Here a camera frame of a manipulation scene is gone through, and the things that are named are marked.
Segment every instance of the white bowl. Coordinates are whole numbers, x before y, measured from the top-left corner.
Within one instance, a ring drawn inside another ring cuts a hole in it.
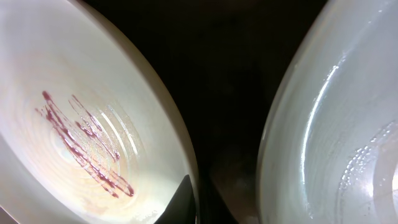
[[[99,14],[1,1],[0,71],[0,205],[19,223],[154,223],[187,174],[197,198],[176,105]]]
[[[262,223],[398,223],[397,22],[395,0],[319,15],[262,137]]]

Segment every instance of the red stain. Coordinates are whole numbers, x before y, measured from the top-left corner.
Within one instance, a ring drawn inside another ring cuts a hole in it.
[[[78,121],[74,123],[70,122],[69,119],[59,110],[59,108],[55,105],[51,96],[46,92],[42,92],[44,99],[47,104],[44,106],[45,112],[41,113],[38,109],[35,109],[41,116],[45,116],[45,118],[52,124],[58,135],[61,137],[64,145],[66,145],[67,149],[75,158],[77,163],[84,168],[89,175],[92,176],[98,183],[101,183],[102,187],[109,192],[113,197],[119,198],[119,195],[115,192],[115,189],[119,189],[127,196],[132,197],[134,195],[134,190],[130,186],[130,184],[120,175],[115,173],[113,170],[107,170],[103,167],[99,161],[90,157],[87,153],[87,150],[81,146],[81,144],[73,137],[71,133],[75,124],[78,130],[85,133],[92,140],[98,140],[101,145],[99,146],[99,150],[105,150],[112,158],[113,162],[116,162],[120,158],[119,152],[113,147],[109,146],[103,137],[103,130],[99,122],[95,119],[94,116],[89,113],[86,108],[80,103],[80,101],[72,95],[72,101],[76,103],[79,109],[84,110],[84,112],[88,115],[90,120],[86,120],[81,116],[86,127],[81,125]],[[72,108],[79,114],[77,108],[75,108],[71,101],[69,101]]]

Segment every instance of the red sauce smear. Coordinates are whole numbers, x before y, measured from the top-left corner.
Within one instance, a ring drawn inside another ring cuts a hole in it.
[[[69,121],[69,119],[59,110],[59,108],[54,103],[51,96],[46,92],[42,92],[44,99],[47,104],[44,106],[44,110],[41,110],[41,113],[38,109],[35,109],[41,116],[45,116],[58,133],[60,138],[62,139],[64,145],[66,145],[67,149],[75,158],[77,163],[81,165],[84,170],[92,176],[98,183],[102,185],[102,187],[109,192],[113,197],[119,198],[119,195],[115,192],[115,189],[119,189],[127,196],[132,197],[134,195],[134,190],[130,186],[130,184],[120,175],[118,175],[115,171],[110,170],[109,173],[105,167],[103,167],[96,159],[89,156],[87,150],[76,140],[71,132],[71,128],[73,128],[73,123]],[[77,128],[85,133],[90,139],[94,140],[94,142],[99,141],[100,144],[96,143],[97,146],[101,150],[106,151],[109,154],[113,162],[116,162],[120,158],[120,154],[118,150],[116,150],[112,145],[107,144],[103,137],[103,130],[98,122],[98,120],[89,113],[86,108],[80,103],[80,101],[72,95],[72,100],[69,101],[72,108],[76,111],[76,113],[80,114],[80,111],[84,111],[89,120],[83,118],[83,125],[78,121],[75,121],[74,124]]]

